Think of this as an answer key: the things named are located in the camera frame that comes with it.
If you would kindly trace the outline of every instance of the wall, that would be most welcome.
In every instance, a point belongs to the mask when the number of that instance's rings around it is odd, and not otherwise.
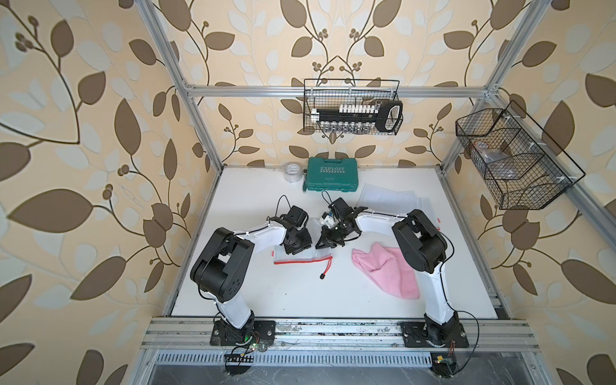
[[[132,1],[2,0],[0,25],[0,383],[119,384],[214,170]]]
[[[588,173],[580,183],[614,214],[616,4],[590,3],[553,1],[501,91],[573,155]],[[540,211],[496,210],[471,161],[460,156],[449,176],[513,317],[531,324],[555,381],[613,383],[614,251],[565,196]]]
[[[184,76],[202,86],[289,86],[292,78],[483,86],[525,12],[524,0],[154,4]]]
[[[305,130],[302,104],[292,99],[207,97],[198,102],[223,163],[243,166],[307,164],[317,155],[356,158],[362,166],[433,166],[455,138],[455,120],[471,110],[464,98],[403,99],[398,134],[373,136]]]

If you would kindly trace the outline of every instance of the clear tape roll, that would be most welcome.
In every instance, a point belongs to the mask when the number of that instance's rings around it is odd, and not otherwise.
[[[302,166],[297,163],[289,163],[285,166],[285,180],[289,183],[299,182],[304,177],[302,175]]]

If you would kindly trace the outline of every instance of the hanging wire basket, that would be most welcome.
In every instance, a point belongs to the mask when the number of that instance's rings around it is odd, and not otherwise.
[[[545,142],[523,128],[521,112],[541,129]],[[515,101],[456,120],[456,136],[500,209],[543,209],[586,175]],[[573,170],[560,167],[562,161]]]
[[[304,80],[304,132],[396,135],[402,125],[398,80]]]

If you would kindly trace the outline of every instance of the metal vent grille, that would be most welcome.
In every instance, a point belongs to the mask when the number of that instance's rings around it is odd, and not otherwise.
[[[158,354],[159,365],[222,365],[224,351],[165,350]],[[255,352],[253,365],[279,367],[414,367],[431,366],[428,352]]]

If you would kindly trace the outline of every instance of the green toolbox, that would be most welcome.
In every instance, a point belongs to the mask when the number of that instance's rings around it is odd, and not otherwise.
[[[357,191],[357,160],[346,159],[308,159],[308,170],[304,179],[306,190]]]

